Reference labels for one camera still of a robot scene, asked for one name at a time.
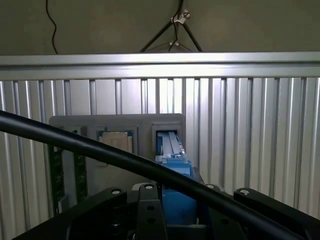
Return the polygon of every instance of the screw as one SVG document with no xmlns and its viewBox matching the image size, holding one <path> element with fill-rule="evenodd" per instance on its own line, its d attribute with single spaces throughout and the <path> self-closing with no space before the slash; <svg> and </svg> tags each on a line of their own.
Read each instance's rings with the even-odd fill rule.
<svg viewBox="0 0 320 240">
<path fill-rule="evenodd" d="M 145 185 L 144 187 L 145 187 L 146 189 L 153 189 L 153 188 L 154 188 L 153 185 Z"/>
<path fill-rule="evenodd" d="M 248 195 L 250 192 L 248 190 L 242 189 L 242 190 L 240 190 L 240 193 L 242 193 L 244 195 Z"/>
<path fill-rule="evenodd" d="M 113 190 L 111 193 L 112 193 L 112 194 L 119 194 L 120 191 L 119 191 L 119 190 Z"/>
</svg>

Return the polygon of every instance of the black cable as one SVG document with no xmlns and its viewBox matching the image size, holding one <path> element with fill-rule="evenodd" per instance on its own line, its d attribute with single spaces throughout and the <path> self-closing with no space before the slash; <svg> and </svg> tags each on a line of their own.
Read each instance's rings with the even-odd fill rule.
<svg viewBox="0 0 320 240">
<path fill-rule="evenodd" d="M 0 131 L 76 152 L 165 184 L 272 239 L 301 240 L 292 231 L 247 206 L 146 158 L 42 122 L 0 111 Z"/>
<path fill-rule="evenodd" d="M 174 27 L 174 35 L 175 35 L 175 40 L 173 41 L 172 45 L 169 47 L 169 50 L 168 52 L 171 51 L 171 49 L 173 48 L 174 44 L 176 43 L 176 41 L 178 41 L 178 31 L 177 31 L 177 27 L 176 27 L 176 24 L 175 24 L 175 17 L 178 15 L 178 13 L 181 11 L 181 8 L 184 4 L 184 0 L 180 0 L 180 3 L 179 3 L 179 7 L 178 9 L 176 10 L 175 14 L 173 15 L 172 17 L 172 24 L 173 24 L 173 27 Z"/>
<path fill-rule="evenodd" d="M 56 32 L 57 32 L 57 25 L 56 25 L 55 21 L 52 19 L 52 17 L 50 16 L 48 4 L 49 4 L 49 0 L 45 0 L 45 11 L 46 11 L 46 14 L 47 14 L 48 18 L 50 19 L 50 21 L 54 25 L 53 34 L 52 34 L 52 37 L 51 37 L 51 43 L 52 43 L 52 46 L 53 46 L 55 54 L 58 54 L 58 51 L 57 51 L 57 48 L 56 48 L 56 45 L 55 45 L 55 36 L 56 36 Z"/>
</svg>

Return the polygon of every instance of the blue component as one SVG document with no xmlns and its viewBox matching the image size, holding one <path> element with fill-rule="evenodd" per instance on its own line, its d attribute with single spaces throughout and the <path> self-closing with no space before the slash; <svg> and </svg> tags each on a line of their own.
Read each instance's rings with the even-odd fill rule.
<svg viewBox="0 0 320 240">
<path fill-rule="evenodd" d="M 195 179 L 191 161 L 175 132 L 157 133 L 157 151 L 161 153 L 155 157 L 158 164 Z M 197 202 L 164 185 L 162 186 L 162 207 L 167 224 L 191 225 L 197 223 Z"/>
</svg>

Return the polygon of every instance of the white wall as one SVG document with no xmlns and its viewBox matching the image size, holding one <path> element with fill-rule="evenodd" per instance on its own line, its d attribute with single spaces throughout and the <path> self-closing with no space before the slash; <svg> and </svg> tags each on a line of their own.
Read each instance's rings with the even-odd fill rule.
<svg viewBox="0 0 320 240">
<path fill-rule="evenodd" d="M 61 54 L 138 52 L 177 7 L 178 0 L 49 0 Z M 318 0 L 185 0 L 185 8 L 207 52 L 320 50 Z M 53 54 L 53 29 L 44 0 L 1 1 L 0 55 Z M 157 43 L 173 38 L 171 28 Z"/>
</svg>

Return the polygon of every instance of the black mount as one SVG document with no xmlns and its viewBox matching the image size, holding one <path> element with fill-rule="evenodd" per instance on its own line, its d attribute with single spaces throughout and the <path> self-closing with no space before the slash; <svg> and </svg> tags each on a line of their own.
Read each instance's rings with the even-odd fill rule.
<svg viewBox="0 0 320 240">
<path fill-rule="evenodd" d="M 229 195 L 307 240 L 320 236 L 320 221 L 250 188 Z M 18 236 L 17 240 L 254 240 L 272 239 L 251 226 L 197 203 L 197 225 L 166 225 L 161 185 L 145 183 L 139 191 L 112 187 Z"/>
</svg>

